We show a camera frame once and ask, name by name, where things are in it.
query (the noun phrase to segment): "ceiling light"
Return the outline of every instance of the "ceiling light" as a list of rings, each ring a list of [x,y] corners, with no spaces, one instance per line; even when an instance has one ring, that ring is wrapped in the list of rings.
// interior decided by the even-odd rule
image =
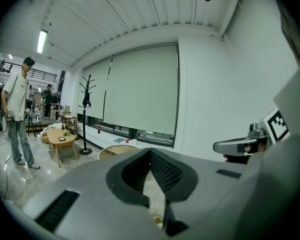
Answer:
[[[39,54],[42,54],[42,50],[44,48],[44,44],[45,44],[45,40],[46,40],[47,34],[48,34],[48,32],[45,31],[45,30],[41,30],[40,31],[38,48],[36,50]]]

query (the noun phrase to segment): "tiled floor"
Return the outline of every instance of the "tiled floor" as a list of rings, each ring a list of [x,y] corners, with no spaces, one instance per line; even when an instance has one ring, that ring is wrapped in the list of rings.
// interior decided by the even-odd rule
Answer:
[[[49,144],[42,143],[40,137],[30,134],[28,137],[35,162],[41,168],[38,170],[29,169],[26,165],[17,165],[13,159],[6,160],[12,155],[10,142],[6,141],[3,132],[0,132],[0,197],[3,198],[6,192],[6,171],[8,175],[8,191],[6,199],[21,210],[28,200],[38,193],[44,186],[52,183],[62,175],[71,171],[75,167],[98,159],[99,149],[87,143],[87,147],[92,149],[89,155],[80,155],[79,151],[84,147],[82,139],[75,141],[76,152],[79,160],[75,159],[71,147],[59,149],[61,167],[58,167],[56,152],[49,149]],[[150,198],[150,214],[158,214],[163,218],[165,208],[165,196],[158,186],[153,175],[149,173],[144,186],[144,194]]]

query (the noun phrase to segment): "sneaker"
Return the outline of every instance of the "sneaker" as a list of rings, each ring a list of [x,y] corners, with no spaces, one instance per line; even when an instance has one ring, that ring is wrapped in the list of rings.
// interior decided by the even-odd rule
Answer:
[[[18,161],[18,162],[15,162],[17,165],[20,165],[20,166],[24,166],[26,164],[26,161],[21,159]]]
[[[40,165],[34,162],[32,165],[28,165],[28,167],[33,169],[39,169]]]

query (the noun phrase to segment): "cable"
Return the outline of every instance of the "cable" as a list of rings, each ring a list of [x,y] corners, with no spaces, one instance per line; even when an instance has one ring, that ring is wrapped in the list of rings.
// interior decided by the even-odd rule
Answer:
[[[4,200],[6,200],[6,196],[7,196],[7,192],[8,192],[8,170],[7,170],[7,162],[9,161],[10,158],[12,158],[12,155],[10,155],[10,156],[5,160],[5,164],[4,164],[5,175],[6,175],[5,194],[4,194],[4,197],[3,197]]]

